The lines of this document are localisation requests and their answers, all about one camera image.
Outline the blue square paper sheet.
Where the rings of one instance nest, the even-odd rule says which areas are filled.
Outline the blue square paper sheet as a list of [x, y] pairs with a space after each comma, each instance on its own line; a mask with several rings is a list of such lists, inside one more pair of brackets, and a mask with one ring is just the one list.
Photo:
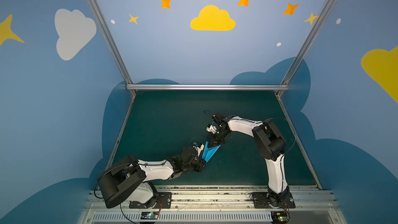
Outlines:
[[217, 152], [217, 150], [220, 148], [221, 146], [215, 146], [215, 147], [209, 147], [209, 142], [206, 142], [204, 150], [203, 150], [203, 154], [202, 154], [202, 159], [205, 160], [206, 163], [209, 162], [209, 160], [212, 158], [212, 156]]

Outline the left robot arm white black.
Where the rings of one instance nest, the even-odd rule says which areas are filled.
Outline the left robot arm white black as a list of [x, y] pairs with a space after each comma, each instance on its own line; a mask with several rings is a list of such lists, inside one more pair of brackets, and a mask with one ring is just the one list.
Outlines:
[[175, 179], [189, 171], [200, 173], [206, 164], [204, 150], [204, 144], [195, 143], [176, 156], [152, 162], [128, 155], [97, 178], [106, 207], [116, 207], [125, 200], [155, 204], [157, 192], [151, 182]]

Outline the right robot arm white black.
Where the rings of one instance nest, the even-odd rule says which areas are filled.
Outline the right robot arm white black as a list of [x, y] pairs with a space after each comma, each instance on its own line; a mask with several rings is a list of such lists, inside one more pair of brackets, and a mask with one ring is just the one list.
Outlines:
[[233, 132], [254, 138], [256, 147], [266, 162], [268, 193], [277, 200], [289, 193], [284, 167], [286, 141], [272, 119], [255, 121], [233, 115], [225, 117], [222, 113], [216, 113], [206, 131], [210, 136], [207, 150], [224, 144], [225, 137]]

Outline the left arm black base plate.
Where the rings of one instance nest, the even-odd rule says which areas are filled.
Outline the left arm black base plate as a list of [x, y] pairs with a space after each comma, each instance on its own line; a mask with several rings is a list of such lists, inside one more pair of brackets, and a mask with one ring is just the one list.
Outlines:
[[130, 209], [151, 209], [151, 208], [171, 208], [172, 193], [161, 192], [155, 193], [146, 203], [130, 201]]

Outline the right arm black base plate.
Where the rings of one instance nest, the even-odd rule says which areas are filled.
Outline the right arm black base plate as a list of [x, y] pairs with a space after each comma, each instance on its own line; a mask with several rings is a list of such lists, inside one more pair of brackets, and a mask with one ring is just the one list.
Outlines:
[[250, 199], [255, 208], [296, 208], [291, 193], [278, 195], [269, 192], [252, 192]]

